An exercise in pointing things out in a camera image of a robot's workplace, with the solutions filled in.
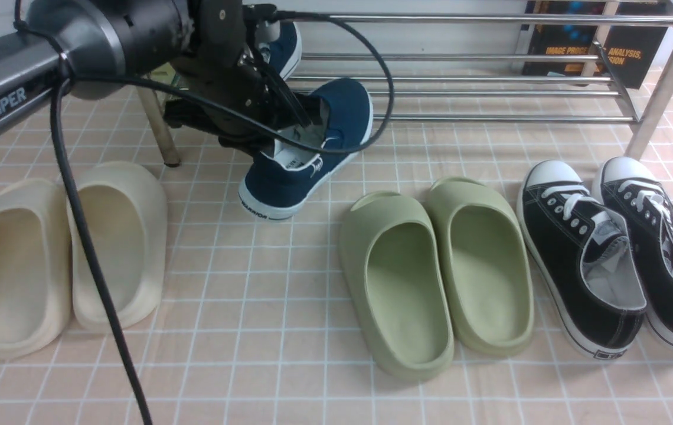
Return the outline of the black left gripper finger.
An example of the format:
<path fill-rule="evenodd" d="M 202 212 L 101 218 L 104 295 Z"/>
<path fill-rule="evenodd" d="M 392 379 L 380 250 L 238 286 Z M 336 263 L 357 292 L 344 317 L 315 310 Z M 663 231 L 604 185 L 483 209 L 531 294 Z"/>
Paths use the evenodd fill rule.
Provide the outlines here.
<path fill-rule="evenodd" d="M 279 73 L 263 63 L 263 124 L 275 131 L 291 126 L 322 125 L 321 100 L 293 92 Z"/>

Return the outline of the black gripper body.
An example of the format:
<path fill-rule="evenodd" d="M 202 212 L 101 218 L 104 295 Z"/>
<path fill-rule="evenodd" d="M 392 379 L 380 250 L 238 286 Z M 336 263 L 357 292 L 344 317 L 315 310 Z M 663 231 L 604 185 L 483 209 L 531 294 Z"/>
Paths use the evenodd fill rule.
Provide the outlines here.
<path fill-rule="evenodd" d="M 243 59 L 247 45 L 244 6 L 240 1 L 189 1 L 192 29 L 188 49 L 170 61 L 188 91 L 232 109 L 259 123 L 269 123 L 270 99 L 263 76 Z M 184 99 L 165 105 L 164 121 L 172 128 L 187 126 L 215 135 L 224 148 L 255 156 L 272 139 L 247 128 L 239 119 L 223 116 Z"/>

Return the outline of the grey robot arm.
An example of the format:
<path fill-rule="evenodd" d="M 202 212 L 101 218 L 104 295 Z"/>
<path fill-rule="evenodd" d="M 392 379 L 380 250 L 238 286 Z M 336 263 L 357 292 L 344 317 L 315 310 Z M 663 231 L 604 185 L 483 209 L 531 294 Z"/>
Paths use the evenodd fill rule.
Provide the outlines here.
<path fill-rule="evenodd" d="M 253 154 L 269 131 L 325 123 L 326 106 L 291 91 L 261 43 L 293 15 L 240 1 L 34 1 L 0 36 L 0 135 L 56 95 L 101 100 L 170 64 L 184 84 L 154 129 L 187 126 Z"/>

